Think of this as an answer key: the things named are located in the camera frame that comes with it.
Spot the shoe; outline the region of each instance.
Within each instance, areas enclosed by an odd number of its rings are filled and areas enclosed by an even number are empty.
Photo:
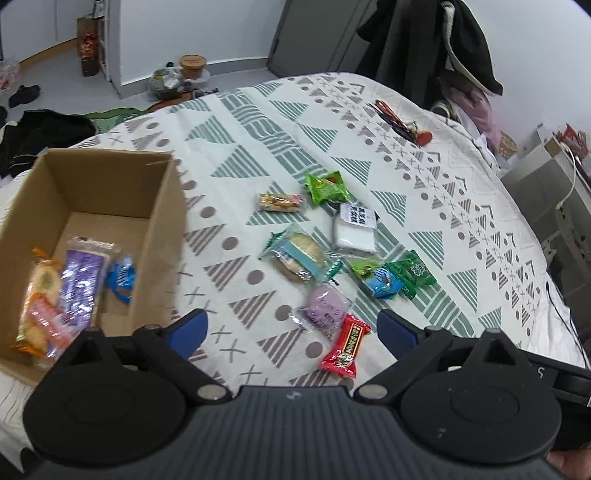
[[[8,99],[8,107],[15,108],[22,103],[31,103],[40,93],[41,87],[39,85],[31,85],[30,87],[21,85],[17,92]]]

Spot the bed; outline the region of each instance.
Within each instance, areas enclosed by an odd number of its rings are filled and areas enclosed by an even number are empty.
[[[368,107],[375,99],[430,130],[432,142],[417,148],[392,132]],[[351,312],[372,327],[389,307],[419,327],[460,336],[500,327],[527,349],[540,300],[548,303],[540,244],[469,135],[364,77],[323,73],[209,95],[78,147],[154,150],[176,159],[188,214],[171,317],[208,312],[208,337],[190,360],[234,391],[242,384],[352,390],[395,361],[372,333],[363,340],[357,379],[320,370],[330,344],[290,320],[303,292],[258,259],[270,234],[294,221],[329,247],[332,220],[322,207],[292,214],[255,208],[257,193],[301,191],[307,173],[340,170],[354,201],[381,218],[380,256],[393,261],[414,249],[438,281],[412,301],[376,301],[340,273]],[[0,190],[3,209],[24,177]],[[543,315],[555,325],[551,310]],[[0,380],[0,426],[26,442],[20,414],[30,388]]]

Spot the screw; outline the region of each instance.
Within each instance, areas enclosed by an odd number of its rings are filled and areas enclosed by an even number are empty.
[[[388,389],[383,385],[369,384],[359,387],[359,395],[367,400],[381,400],[388,395]]]
[[[203,385],[197,390],[199,395],[204,400],[219,400],[226,396],[227,390],[221,385]]]

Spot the cookie package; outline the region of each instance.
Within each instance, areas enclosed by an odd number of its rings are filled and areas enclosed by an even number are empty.
[[[321,281],[332,266],[328,252],[297,223],[274,236],[260,258],[275,259],[281,272],[295,281]]]

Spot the snack package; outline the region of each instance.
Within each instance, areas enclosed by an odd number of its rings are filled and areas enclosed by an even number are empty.
[[[330,267],[322,247],[297,223],[271,240],[260,258],[275,258],[282,273],[291,280],[322,280]]]
[[[261,193],[258,207],[267,212],[298,212],[304,205],[301,195],[285,195],[282,193]]]
[[[70,346],[72,336],[68,327],[63,323],[61,310],[52,305],[45,295],[35,293],[31,296],[28,314],[36,322],[49,343],[60,352]]]
[[[105,275],[119,248],[86,237],[74,237],[68,246],[61,274],[60,307],[64,322],[80,331],[95,324]]]
[[[355,358],[361,346],[361,339],[369,332],[371,332],[369,325],[353,315],[345,315],[339,338],[332,350],[323,358],[320,366],[341,377],[355,378],[357,376]]]
[[[348,202],[350,194],[339,171],[329,173],[326,177],[306,175],[305,187],[310,192],[314,205],[320,205],[325,200],[333,202]]]
[[[403,260],[386,263],[384,267],[404,284],[402,293],[409,300],[415,297],[417,288],[437,283],[435,277],[414,250],[408,252]]]
[[[61,278],[59,264],[49,260],[39,249],[34,250],[36,259],[31,273],[31,281],[27,287],[25,300],[18,323],[17,341],[12,346],[20,352],[30,353],[37,357],[44,356],[50,349],[47,338],[37,322],[28,314],[33,295],[42,294],[52,305],[57,305],[60,296]]]
[[[390,299],[404,288],[404,283],[385,267],[376,268],[363,284],[376,299]]]
[[[352,302],[334,287],[322,284],[310,292],[306,305],[292,312],[290,318],[305,329],[309,329],[312,324],[315,329],[319,329],[327,338],[332,339],[351,304]]]
[[[373,210],[341,203],[333,219],[335,250],[344,253],[375,254],[376,214]]]
[[[113,263],[105,282],[118,299],[129,305],[135,283],[135,268],[131,255],[127,255],[121,262]]]

